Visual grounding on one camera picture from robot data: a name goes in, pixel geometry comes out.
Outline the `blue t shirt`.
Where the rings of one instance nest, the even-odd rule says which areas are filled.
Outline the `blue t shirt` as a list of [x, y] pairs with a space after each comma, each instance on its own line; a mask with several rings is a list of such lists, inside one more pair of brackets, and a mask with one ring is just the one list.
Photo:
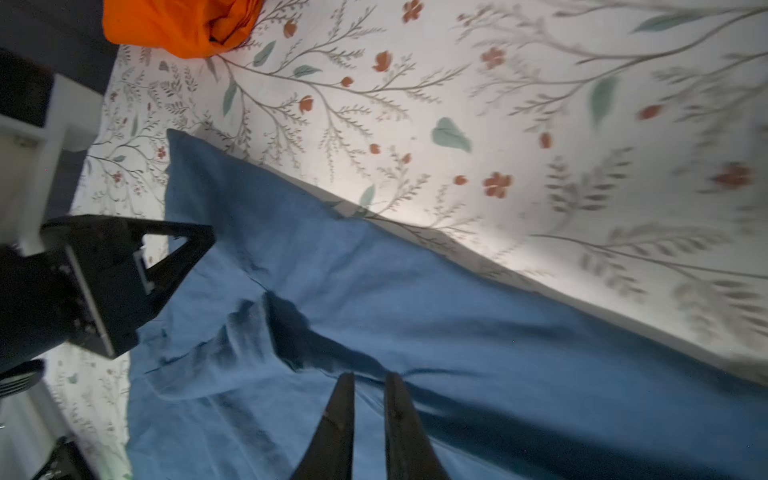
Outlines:
[[216, 241], [131, 351], [135, 478], [286, 479], [347, 372], [358, 479], [392, 372], [454, 479], [766, 477], [764, 388], [167, 137], [166, 216]]

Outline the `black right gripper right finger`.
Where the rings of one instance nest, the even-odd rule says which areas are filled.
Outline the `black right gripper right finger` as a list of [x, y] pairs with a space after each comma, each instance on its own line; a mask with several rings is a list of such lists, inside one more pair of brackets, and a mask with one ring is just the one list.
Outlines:
[[392, 372], [385, 380], [384, 418], [389, 480], [450, 479], [423, 428], [403, 379]]

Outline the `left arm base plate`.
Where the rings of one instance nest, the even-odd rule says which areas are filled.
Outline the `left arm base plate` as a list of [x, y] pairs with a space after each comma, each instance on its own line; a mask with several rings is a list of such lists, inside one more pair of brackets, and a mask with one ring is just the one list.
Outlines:
[[98, 480], [76, 443], [60, 437], [33, 480]]

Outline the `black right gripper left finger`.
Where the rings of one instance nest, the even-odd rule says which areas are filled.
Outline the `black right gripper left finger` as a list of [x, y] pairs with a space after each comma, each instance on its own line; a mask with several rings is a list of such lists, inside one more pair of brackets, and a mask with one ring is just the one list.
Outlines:
[[291, 480], [352, 478], [355, 376], [340, 376]]

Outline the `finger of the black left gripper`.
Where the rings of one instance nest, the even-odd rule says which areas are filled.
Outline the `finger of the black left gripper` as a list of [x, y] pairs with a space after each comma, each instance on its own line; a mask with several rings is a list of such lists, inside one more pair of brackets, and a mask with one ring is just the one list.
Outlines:
[[183, 239], [177, 248], [149, 268], [146, 267], [142, 255], [137, 252], [139, 279], [146, 303], [154, 318], [194, 266], [215, 244], [214, 229], [209, 225], [141, 219], [129, 219], [128, 229], [139, 244], [143, 244], [145, 235]]

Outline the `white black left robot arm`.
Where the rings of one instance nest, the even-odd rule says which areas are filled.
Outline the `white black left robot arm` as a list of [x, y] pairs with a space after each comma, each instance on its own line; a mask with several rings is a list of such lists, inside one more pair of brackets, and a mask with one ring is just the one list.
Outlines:
[[41, 379], [73, 343], [114, 359], [133, 348], [214, 245], [211, 227], [48, 209], [65, 154], [95, 136], [98, 95], [1, 55], [1, 381]]

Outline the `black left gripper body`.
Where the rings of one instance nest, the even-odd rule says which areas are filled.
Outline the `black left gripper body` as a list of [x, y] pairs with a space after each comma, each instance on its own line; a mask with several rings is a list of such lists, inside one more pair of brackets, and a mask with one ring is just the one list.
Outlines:
[[44, 249], [1, 249], [1, 370], [73, 342], [116, 358], [138, 342], [141, 223], [84, 215], [41, 228]]

